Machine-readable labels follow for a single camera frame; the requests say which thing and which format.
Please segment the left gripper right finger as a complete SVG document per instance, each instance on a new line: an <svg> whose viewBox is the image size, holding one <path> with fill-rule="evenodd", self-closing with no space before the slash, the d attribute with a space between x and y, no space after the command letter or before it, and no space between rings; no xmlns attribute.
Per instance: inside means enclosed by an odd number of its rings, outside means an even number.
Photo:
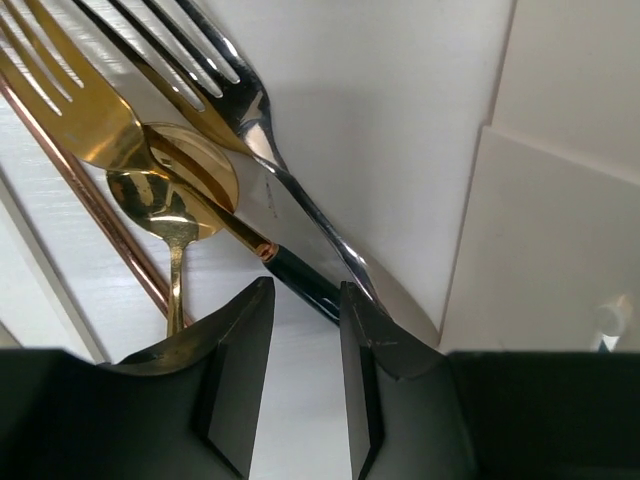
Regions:
<svg viewBox="0 0 640 480"><path fill-rule="evenodd" d="M340 340L356 479L635 479L632 353L439 353L354 284Z"/></svg>

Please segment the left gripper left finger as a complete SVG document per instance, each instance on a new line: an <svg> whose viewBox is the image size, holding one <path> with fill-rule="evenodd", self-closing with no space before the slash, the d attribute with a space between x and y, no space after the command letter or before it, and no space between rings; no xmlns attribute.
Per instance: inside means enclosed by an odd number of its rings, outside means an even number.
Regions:
<svg viewBox="0 0 640 480"><path fill-rule="evenodd" d="M271 344L261 277L117 364L60 349L1 353L5 479L245 479Z"/></svg>

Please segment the gold spoon green handle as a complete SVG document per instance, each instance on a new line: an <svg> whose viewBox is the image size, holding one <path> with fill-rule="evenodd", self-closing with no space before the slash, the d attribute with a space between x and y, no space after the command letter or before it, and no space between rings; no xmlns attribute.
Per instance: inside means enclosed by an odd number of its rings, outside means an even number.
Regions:
<svg viewBox="0 0 640 480"><path fill-rule="evenodd" d="M183 126L146 123L153 134L152 152L166 167L180 173L210 199L235 210L239 202L236 171L212 141ZM222 229L208 219L199 202L168 180L146 172L108 171L109 190L120 209L140 228L162 239L170 252L167 335L186 326L183 313L183 255L186 248Z"/></svg>

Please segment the silver steel fork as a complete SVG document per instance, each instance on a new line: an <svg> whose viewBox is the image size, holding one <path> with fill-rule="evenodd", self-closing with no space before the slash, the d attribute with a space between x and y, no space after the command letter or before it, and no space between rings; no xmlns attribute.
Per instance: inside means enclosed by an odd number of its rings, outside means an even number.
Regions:
<svg viewBox="0 0 640 480"><path fill-rule="evenodd" d="M181 1L179 7L206 38L209 50L198 46L184 29L156 1L147 8L190 55L192 64L178 60L165 44L121 1L112 2L117 10L152 49L183 79L202 102L195 108L131 44L85 2L77 6L94 25L132 62L140 72L197 130L222 147L253 158L288 191L300 208L323 233L355 284L382 312L423 343L435 347L440 334L426 311L406 289L374 258L360 252L342 235L315 204L289 170L278 150L267 89L258 73L230 38L194 1ZM210 55L216 51L229 69L222 70ZM193 64L218 88L212 92L197 76Z"/></svg>

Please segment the gold fork green handle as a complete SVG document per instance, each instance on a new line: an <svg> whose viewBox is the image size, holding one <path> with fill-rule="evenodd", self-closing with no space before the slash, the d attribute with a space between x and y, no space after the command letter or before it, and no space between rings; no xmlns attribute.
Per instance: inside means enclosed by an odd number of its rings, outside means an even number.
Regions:
<svg viewBox="0 0 640 480"><path fill-rule="evenodd" d="M251 228L228 207L210 199L178 172L164 166L152 153L155 139L131 106L87 60L49 11L38 1L27 7L42 35L59 53L54 58L30 24L11 2L5 2L8 18L1 25L9 45L27 68L22 73L7 55L1 56L1 74L28 112L59 147L94 167L115 172L146 172L178 186L189 199L199 202L208 219L229 231L290 290L337 323L340 291L295 254Z"/></svg>

